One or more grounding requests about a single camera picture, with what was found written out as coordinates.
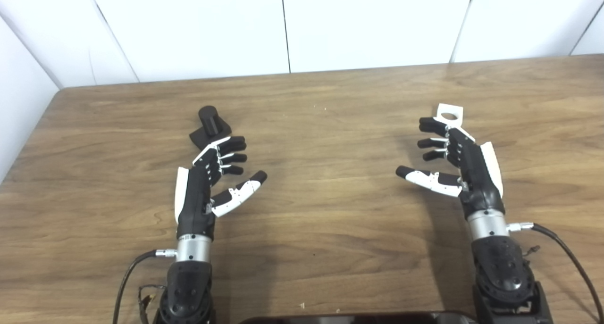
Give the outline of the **black and white right hand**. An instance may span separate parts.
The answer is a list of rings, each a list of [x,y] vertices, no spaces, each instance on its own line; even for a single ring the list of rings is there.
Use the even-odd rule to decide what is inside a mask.
[[[417,142],[421,149],[432,148],[423,154],[424,161],[442,158],[459,170],[459,175],[445,174],[399,166],[395,174],[404,180],[427,190],[458,198],[468,218],[477,212],[494,210],[505,214],[502,192],[498,188],[500,178],[490,171],[485,148],[451,120],[439,117],[422,117],[419,129],[435,133],[437,138]]]

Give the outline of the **black and white left hand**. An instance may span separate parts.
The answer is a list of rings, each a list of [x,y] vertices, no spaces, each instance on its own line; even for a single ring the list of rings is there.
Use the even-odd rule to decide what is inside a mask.
[[[258,171],[248,180],[213,194],[211,189],[225,175],[242,175],[247,156],[243,136],[217,139],[200,151],[192,167],[179,167],[175,190],[176,237],[185,235],[214,240],[216,219],[241,206],[266,181],[265,171]]]

